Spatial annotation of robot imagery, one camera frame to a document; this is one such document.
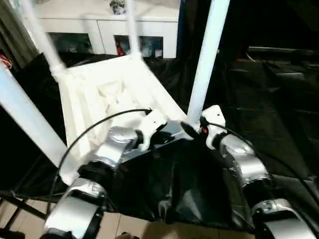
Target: robotic arm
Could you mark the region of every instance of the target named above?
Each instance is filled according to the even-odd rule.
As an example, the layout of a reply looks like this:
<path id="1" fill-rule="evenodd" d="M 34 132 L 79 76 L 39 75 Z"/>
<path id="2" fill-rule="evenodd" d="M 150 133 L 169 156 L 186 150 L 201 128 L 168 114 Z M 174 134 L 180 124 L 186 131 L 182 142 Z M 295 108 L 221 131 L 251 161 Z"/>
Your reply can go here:
<path id="1" fill-rule="evenodd" d="M 132 150 L 148 150 L 152 135 L 166 124 L 158 111 L 148 114 L 137 129 L 112 127 L 105 141 L 86 155 L 79 177 L 66 190 L 45 221 L 47 238 L 93 239 L 102 220 L 107 192 L 116 167 Z"/>
<path id="2" fill-rule="evenodd" d="M 203 112 L 207 121 L 214 108 Z M 225 124 L 221 115 L 218 124 Z M 102 220 L 107 192 L 116 167 L 132 150 L 148 150 L 151 137 L 166 120 L 158 111 L 145 117 L 137 129 L 112 127 L 106 140 L 85 158 L 79 178 L 67 189 L 45 222 L 46 238 L 93 239 Z M 307 223 L 272 185 L 271 177 L 250 145 L 222 128 L 204 124 L 206 145 L 219 150 L 238 178 L 252 211 L 257 239 L 315 239 Z"/>
<path id="3" fill-rule="evenodd" d="M 203 113 L 211 122 L 210 109 Z M 280 191 L 273 186 L 265 165 L 250 145 L 237 136 L 213 125 L 202 125 L 208 131 L 206 145 L 216 148 L 239 180 L 252 212 L 257 239 L 315 239 L 315 235 Z"/>

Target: white cabinet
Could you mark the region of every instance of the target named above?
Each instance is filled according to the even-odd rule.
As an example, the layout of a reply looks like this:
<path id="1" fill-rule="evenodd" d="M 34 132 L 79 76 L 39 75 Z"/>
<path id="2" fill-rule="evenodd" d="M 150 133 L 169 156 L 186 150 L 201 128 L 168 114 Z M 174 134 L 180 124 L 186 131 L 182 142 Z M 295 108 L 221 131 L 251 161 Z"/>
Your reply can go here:
<path id="1" fill-rule="evenodd" d="M 65 38 L 64 42 L 66 42 L 66 44 L 67 44 L 67 41 L 72 41 L 72 39 L 73 41 L 76 40 L 76 36 L 72 37 L 74 33 L 76 33 L 78 35 L 78 38 L 80 38 L 83 41 L 82 42 L 83 44 L 86 44 L 85 36 L 81 36 L 82 34 L 84 34 L 87 36 L 89 40 L 93 53 L 95 54 L 105 53 L 98 23 L 96 20 L 40 19 L 40 23 L 42 24 L 46 32 L 59 33 L 60 37 L 64 37 Z M 54 39 L 56 39 L 58 35 L 53 34 L 52 37 L 54 41 Z"/>
<path id="2" fill-rule="evenodd" d="M 128 35 L 126 21 L 99 20 L 102 41 L 107 54 L 117 54 L 115 36 Z M 164 58 L 176 56 L 177 22 L 137 21 L 139 36 L 162 37 L 162 51 Z"/>
<path id="3" fill-rule="evenodd" d="M 141 42 L 155 42 L 155 56 L 174 58 L 180 0 L 135 0 L 135 5 Z M 35 9 L 58 50 L 88 48 L 96 54 L 117 55 L 117 43 L 128 35 L 126 16 L 113 15 L 108 0 L 48 0 Z"/>

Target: red object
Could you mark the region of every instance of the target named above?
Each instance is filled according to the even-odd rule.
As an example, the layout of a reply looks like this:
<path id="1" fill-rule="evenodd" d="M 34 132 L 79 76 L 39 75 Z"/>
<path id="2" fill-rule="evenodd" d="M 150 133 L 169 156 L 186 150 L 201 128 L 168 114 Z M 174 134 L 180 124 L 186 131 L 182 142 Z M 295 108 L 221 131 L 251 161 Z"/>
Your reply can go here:
<path id="1" fill-rule="evenodd" d="M 125 55 L 125 53 L 124 53 L 124 51 L 123 51 L 123 49 L 121 47 L 121 44 L 118 41 L 116 41 L 116 50 L 118 52 L 118 56 L 124 56 Z"/>
<path id="2" fill-rule="evenodd" d="M 4 65 L 7 67 L 7 68 L 11 68 L 12 67 L 12 64 L 11 62 L 3 55 L 0 54 L 0 60 L 4 63 Z"/>

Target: curtain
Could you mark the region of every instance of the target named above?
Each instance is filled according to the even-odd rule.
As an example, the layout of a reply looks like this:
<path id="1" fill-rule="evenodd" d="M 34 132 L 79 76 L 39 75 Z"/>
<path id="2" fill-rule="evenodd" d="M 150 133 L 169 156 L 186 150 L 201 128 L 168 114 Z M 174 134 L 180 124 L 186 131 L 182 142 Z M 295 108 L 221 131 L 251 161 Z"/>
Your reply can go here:
<path id="1" fill-rule="evenodd" d="M 0 53 L 18 71 L 39 53 L 9 0 L 0 0 Z"/>

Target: shelf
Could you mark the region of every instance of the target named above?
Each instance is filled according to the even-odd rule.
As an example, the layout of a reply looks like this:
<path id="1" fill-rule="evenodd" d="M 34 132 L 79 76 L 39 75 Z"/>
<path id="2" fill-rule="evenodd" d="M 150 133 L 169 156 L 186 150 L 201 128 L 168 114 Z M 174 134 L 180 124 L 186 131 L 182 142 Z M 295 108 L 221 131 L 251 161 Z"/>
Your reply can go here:
<path id="1" fill-rule="evenodd" d="M 126 20 L 113 15 L 109 0 L 48 0 L 35 6 L 38 18 Z M 180 0 L 135 0 L 137 21 L 178 22 Z"/>

